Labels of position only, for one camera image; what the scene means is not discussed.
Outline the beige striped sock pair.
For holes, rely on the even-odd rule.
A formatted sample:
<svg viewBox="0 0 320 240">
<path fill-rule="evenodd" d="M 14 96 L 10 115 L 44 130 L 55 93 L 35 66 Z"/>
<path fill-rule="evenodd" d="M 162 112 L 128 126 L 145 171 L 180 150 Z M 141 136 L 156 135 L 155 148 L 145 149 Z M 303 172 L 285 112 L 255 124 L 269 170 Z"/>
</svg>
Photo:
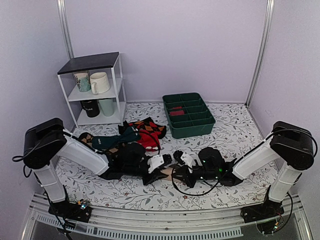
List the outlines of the beige striped sock pair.
<svg viewBox="0 0 320 240">
<path fill-rule="evenodd" d="M 174 181 L 175 183 L 181 183 L 182 181 L 177 179 L 177 178 L 172 178 L 172 173 L 176 172 L 176 166 L 175 165 L 171 165 L 168 166 L 165 169 L 161 169 L 160 172 L 164 175 L 166 175 L 165 178 L 162 178 L 162 180 L 164 181 Z"/>
</svg>

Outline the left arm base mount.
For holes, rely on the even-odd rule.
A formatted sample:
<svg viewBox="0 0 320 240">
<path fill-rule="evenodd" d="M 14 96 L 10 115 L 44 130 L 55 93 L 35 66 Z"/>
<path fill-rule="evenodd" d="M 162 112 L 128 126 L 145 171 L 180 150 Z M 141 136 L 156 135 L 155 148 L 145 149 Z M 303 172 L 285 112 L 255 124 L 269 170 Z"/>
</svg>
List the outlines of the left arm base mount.
<svg viewBox="0 0 320 240">
<path fill-rule="evenodd" d="M 92 208 L 89 206 L 89 202 L 83 199 L 76 203 L 64 200 L 50 203 L 48 212 L 64 219 L 88 223 L 91 218 Z"/>
</svg>

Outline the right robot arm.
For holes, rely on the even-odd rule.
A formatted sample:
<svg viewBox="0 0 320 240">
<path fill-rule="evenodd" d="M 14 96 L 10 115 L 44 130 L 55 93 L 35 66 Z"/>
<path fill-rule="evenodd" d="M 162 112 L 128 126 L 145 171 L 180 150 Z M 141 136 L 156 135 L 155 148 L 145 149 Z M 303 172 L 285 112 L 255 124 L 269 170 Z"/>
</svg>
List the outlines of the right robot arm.
<svg viewBox="0 0 320 240">
<path fill-rule="evenodd" d="M 179 180 L 193 188 L 198 180 L 215 180 L 217 184 L 233 187 L 268 163 L 282 160 L 284 163 L 276 180 L 259 206 L 262 218 L 269 218 L 278 210 L 290 188 L 303 171 L 309 169 L 318 153 L 318 144 L 311 132 L 298 126 L 277 121 L 270 134 L 256 147 L 239 159 L 226 162 L 220 151 L 212 147 L 200 150 L 197 162 L 182 151 L 173 154 L 180 167 L 172 170 L 171 179 Z"/>
</svg>

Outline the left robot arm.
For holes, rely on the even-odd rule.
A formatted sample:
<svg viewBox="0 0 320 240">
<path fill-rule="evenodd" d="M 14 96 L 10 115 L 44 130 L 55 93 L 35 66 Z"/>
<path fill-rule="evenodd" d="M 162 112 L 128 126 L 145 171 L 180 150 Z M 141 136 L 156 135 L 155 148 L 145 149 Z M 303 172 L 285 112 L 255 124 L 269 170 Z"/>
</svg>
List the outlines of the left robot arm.
<svg viewBox="0 0 320 240">
<path fill-rule="evenodd" d="M 124 135 L 110 147 L 94 149 L 72 135 L 59 118 L 52 118 L 28 129 L 24 136 L 23 163 L 30 168 L 42 187 L 61 184 L 51 160 L 63 157 L 79 164 L 105 180 L 122 176 L 141 177 L 144 185 L 167 177 L 162 170 L 172 162 L 169 154 L 146 155 L 146 149 L 134 140 L 125 143 Z"/>
</svg>

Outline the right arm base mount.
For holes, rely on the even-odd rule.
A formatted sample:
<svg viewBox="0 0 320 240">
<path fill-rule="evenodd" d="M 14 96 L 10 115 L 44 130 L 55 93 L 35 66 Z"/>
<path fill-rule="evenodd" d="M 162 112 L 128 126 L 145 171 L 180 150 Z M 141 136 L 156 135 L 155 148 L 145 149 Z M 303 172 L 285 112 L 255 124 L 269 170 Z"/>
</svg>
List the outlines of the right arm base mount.
<svg viewBox="0 0 320 240">
<path fill-rule="evenodd" d="M 281 202 L 266 200 L 261 204 L 243 207 L 240 216 L 245 223 L 256 222 L 268 218 L 276 217 L 284 213 Z"/>
</svg>

